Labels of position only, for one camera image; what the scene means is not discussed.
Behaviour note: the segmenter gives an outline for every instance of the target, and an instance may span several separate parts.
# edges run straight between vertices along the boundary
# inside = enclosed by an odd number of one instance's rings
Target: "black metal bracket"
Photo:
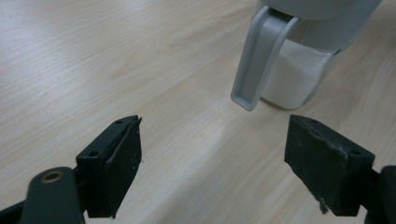
[[[291,115],[285,162],[319,201],[322,213],[355,217],[365,223],[396,223],[396,166],[381,174],[375,155],[314,119]]]
[[[26,200],[0,211],[0,223],[85,223],[115,217],[142,160],[139,125],[131,116],[107,127],[77,155],[77,167],[57,167],[34,177]]]

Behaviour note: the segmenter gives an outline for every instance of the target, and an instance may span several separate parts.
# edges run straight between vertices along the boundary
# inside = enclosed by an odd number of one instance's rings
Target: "screw hole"
[[[358,150],[352,150],[352,151],[350,151],[350,153],[352,153],[355,156],[361,155],[361,152],[359,152]]]
[[[63,176],[64,176],[64,173],[60,172],[60,171],[50,172],[41,178],[41,182],[43,184],[53,183],[53,182],[56,182],[56,181],[62,179]]]
[[[95,156],[97,156],[97,155],[99,155],[99,152],[97,152],[97,151],[92,151],[92,152],[90,152],[90,154],[89,154],[90,157],[95,157]]]

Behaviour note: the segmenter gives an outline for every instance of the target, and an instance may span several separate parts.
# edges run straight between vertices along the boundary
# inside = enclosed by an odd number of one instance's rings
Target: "light wood surface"
[[[362,223],[323,216],[283,162],[291,113],[396,164],[396,2],[384,0],[306,106],[230,99],[253,0],[0,1],[0,209],[74,167],[112,121],[143,117],[143,161],[115,220]]]

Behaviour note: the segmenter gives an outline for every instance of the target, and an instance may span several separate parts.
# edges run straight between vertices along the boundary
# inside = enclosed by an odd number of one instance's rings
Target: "white plastic handle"
[[[257,13],[233,84],[233,101],[248,111],[256,107],[283,43],[299,21],[269,7]]]

